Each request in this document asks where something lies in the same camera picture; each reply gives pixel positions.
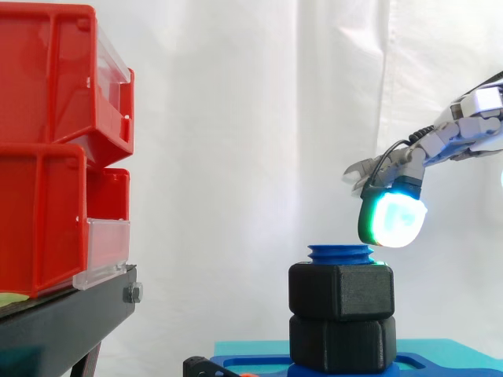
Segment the red plastic drawer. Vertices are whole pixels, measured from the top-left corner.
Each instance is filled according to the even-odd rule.
[[[0,142],[78,144],[106,167],[133,153],[133,86],[90,6],[0,2]]]
[[[123,272],[126,170],[88,171],[78,145],[0,145],[0,180],[0,292],[36,297],[77,274],[87,273],[82,289],[106,280],[107,271]],[[94,229],[98,238],[90,235],[89,214],[108,221],[108,228]]]

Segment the black metal bracket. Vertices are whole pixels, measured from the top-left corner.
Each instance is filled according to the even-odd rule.
[[[86,291],[70,288],[0,309],[0,377],[91,376],[99,343],[135,309],[136,267]]]
[[[209,361],[205,357],[193,356],[183,362],[183,377],[240,377],[229,369]]]

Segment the cable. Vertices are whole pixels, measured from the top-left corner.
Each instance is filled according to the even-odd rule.
[[[412,145],[416,141],[418,141],[419,139],[421,139],[422,137],[425,137],[430,132],[432,132],[434,128],[435,128],[435,126],[428,126],[428,127],[425,127],[425,128],[421,128],[420,130],[417,130],[412,135],[409,135],[409,142],[410,142],[410,144]]]
[[[425,137],[428,135],[430,132],[432,132],[435,129],[435,126],[428,126],[425,128],[421,128],[420,130],[417,130],[413,134],[409,135],[409,140],[399,140],[396,143],[394,143],[390,148],[387,149],[385,153],[380,157],[379,162],[377,163],[376,167],[374,167],[374,170],[372,170],[372,173],[370,174],[369,179],[367,179],[367,182],[363,186],[362,194],[365,192],[365,190],[374,184],[374,181],[376,180],[377,173],[379,173],[380,168],[383,166],[384,160],[390,155],[391,152],[393,152],[399,145],[405,144],[405,145],[412,145],[415,142],[419,141],[422,137]]]
[[[370,185],[372,185],[374,183],[374,181],[376,180],[377,173],[379,172],[379,169],[383,166],[384,160],[390,155],[391,152],[393,152],[399,145],[402,145],[402,144],[410,145],[410,142],[407,140],[399,140],[396,143],[394,143],[390,148],[388,148],[385,153],[383,153],[383,155],[380,157],[380,160],[377,163],[376,167],[374,167],[374,170],[370,174],[369,179],[365,183],[366,187],[369,187]]]

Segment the black 3d printed block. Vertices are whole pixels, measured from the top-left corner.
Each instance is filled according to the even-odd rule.
[[[334,322],[293,316],[290,357],[324,373],[381,373],[396,358],[395,319]]]
[[[297,263],[288,272],[290,310],[319,320],[381,320],[395,311],[393,271],[384,264]]]

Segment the yellow object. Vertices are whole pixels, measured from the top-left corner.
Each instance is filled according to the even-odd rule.
[[[0,293],[0,308],[12,304],[13,302],[26,301],[30,296],[19,295],[17,293]]]

